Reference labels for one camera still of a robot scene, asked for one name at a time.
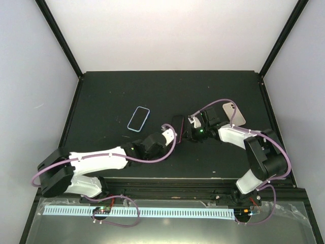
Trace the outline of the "black phone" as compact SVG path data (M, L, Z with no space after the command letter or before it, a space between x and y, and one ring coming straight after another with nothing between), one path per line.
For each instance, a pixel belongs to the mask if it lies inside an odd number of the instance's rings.
M182 134L183 134L184 116L183 115L173 116L171 125L176 132L176 143L179 144L181 142Z

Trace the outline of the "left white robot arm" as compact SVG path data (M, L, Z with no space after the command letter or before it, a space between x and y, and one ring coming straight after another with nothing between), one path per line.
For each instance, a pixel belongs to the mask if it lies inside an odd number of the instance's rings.
M40 188L46 198L68 193L85 195L103 203L109 197L109 190L98 172L121 170L132 163L161 162L173 152L176 140L174 128L164 124L161 133L109 150L69 152L60 147L38 165L31 184Z

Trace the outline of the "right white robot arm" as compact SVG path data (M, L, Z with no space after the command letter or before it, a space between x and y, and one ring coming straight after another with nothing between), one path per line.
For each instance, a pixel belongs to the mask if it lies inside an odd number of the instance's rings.
M235 205L244 205L254 191L289 170L288 156L272 130L251 131L221 121L212 107L190 115L183 124L183 139L203 142L211 138L246 151L249 169L229 194Z

